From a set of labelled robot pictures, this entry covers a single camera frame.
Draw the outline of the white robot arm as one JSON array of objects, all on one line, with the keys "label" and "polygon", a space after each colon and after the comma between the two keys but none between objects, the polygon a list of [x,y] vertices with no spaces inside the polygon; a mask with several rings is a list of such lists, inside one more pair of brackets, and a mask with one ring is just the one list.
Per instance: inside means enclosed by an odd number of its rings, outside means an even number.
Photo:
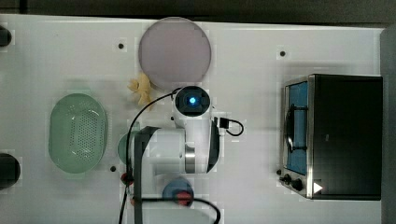
[{"label": "white robot arm", "polygon": [[197,86],[169,93],[173,128],[147,126],[127,135],[127,181],[134,184],[134,224],[143,224],[143,203],[150,202],[156,175],[206,174],[219,159],[219,128],[208,93]]}]

